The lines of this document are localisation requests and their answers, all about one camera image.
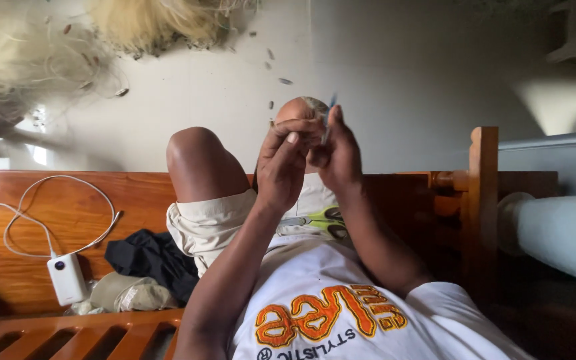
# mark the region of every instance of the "black cloth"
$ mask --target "black cloth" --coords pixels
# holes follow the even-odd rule
[[[170,233],[141,229],[125,240],[108,241],[104,258],[119,274],[155,279],[180,307],[199,281],[195,260],[181,253]]]

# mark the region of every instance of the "hand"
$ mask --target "hand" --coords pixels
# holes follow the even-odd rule
[[[328,126],[328,140],[313,149],[310,163],[319,168],[324,185],[337,197],[343,197],[362,185],[362,157],[355,135],[344,123],[340,105],[330,110]]]
[[[320,120],[286,120],[268,131],[257,160],[257,202],[283,215],[293,207],[303,186],[308,151],[321,143]]]

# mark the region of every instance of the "white t-shirt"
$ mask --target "white t-shirt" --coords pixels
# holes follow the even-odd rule
[[[284,236],[269,254],[229,346],[232,359],[532,359],[455,284],[430,282],[405,301],[376,286],[356,252],[317,236]]]

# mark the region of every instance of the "white power bank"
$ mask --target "white power bank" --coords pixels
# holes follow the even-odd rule
[[[88,289],[76,254],[48,260],[48,272],[59,305],[66,306],[88,298]]]

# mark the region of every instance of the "wooden bench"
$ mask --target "wooden bench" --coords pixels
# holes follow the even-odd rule
[[[495,296],[498,199],[514,191],[530,192],[536,197],[555,196],[557,174],[498,173],[497,128],[477,128],[471,137],[467,170],[367,175],[366,183],[391,228],[421,255],[438,278],[461,284],[482,303]],[[124,212],[108,240],[123,239],[141,228],[166,230],[165,212],[175,201],[166,173],[0,171],[0,202],[16,205],[28,186],[57,174],[96,185],[116,210]],[[111,221],[103,197],[70,179],[46,181],[28,194],[22,208],[48,226],[58,253],[88,244]],[[57,303],[47,259],[19,256],[2,244],[3,230],[12,216],[11,211],[0,208],[0,316],[59,315],[65,308]],[[18,219],[10,237],[18,249],[48,254],[45,234],[34,223]],[[86,279],[100,279],[112,271],[103,258],[104,251],[105,244],[101,243],[79,255]],[[182,313],[171,310],[0,320],[0,359],[36,359],[37,354],[51,353],[51,349],[56,349],[51,353],[53,359],[90,359],[93,350],[109,338],[112,341],[108,343],[116,345],[109,359],[137,358],[137,354],[147,351],[159,331],[174,329]],[[166,356],[172,356],[172,348]]]

